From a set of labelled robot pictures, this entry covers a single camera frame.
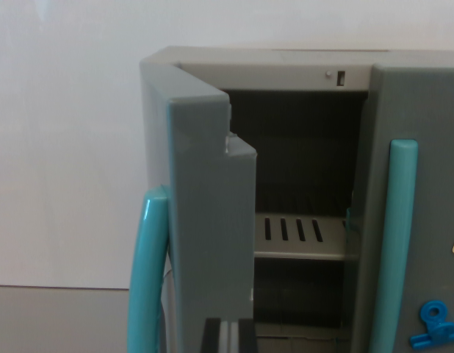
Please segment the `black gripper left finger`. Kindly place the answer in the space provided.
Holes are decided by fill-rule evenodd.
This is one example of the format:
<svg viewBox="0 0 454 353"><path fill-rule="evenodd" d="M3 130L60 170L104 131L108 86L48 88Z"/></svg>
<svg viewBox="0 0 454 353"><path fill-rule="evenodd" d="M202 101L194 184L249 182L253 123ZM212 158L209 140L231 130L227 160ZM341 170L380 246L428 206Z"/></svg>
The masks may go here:
<svg viewBox="0 0 454 353"><path fill-rule="evenodd" d="M218 353L220 325L220 318L207 318L205 320L200 353Z"/></svg>

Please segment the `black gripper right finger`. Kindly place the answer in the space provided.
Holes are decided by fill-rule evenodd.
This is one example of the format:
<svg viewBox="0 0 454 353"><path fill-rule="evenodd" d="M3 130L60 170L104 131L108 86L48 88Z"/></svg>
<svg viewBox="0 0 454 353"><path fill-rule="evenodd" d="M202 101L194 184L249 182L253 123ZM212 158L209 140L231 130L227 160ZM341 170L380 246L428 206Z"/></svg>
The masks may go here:
<svg viewBox="0 0 454 353"><path fill-rule="evenodd" d="M252 318L238 320L239 353L257 353L256 329Z"/></svg>

